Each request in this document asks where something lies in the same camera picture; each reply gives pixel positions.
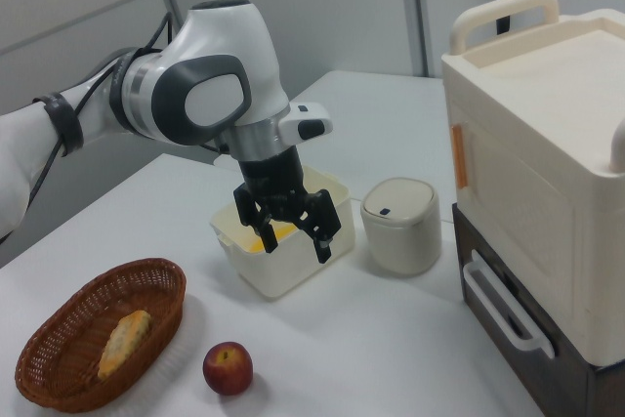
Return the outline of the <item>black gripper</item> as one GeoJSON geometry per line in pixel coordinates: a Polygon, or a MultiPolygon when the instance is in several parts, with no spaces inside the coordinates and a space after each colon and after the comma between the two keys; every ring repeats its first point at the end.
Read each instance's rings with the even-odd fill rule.
{"type": "Polygon", "coordinates": [[[267,253],[277,247],[271,219],[291,223],[309,236],[318,262],[325,264],[341,222],[327,189],[304,189],[297,149],[291,146],[263,161],[241,161],[239,167],[244,183],[233,196],[240,223],[253,229],[267,253]]]}

